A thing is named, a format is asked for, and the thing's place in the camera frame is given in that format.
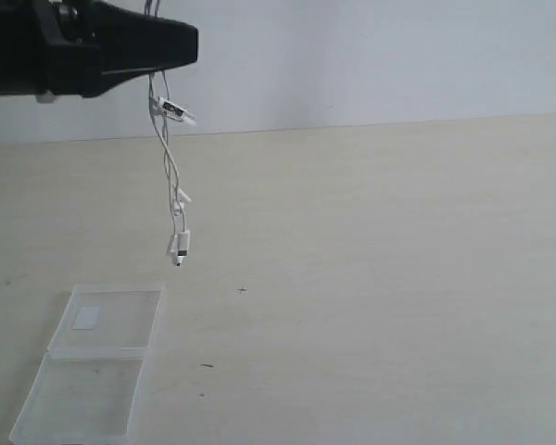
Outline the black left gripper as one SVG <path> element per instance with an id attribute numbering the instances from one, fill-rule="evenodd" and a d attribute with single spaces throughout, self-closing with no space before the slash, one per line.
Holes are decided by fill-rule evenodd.
<path id="1" fill-rule="evenodd" d="M 197 62 L 196 26 L 94 1 L 93 36 L 84 15 L 89 5 L 0 1 L 0 96 L 97 97 Z"/>

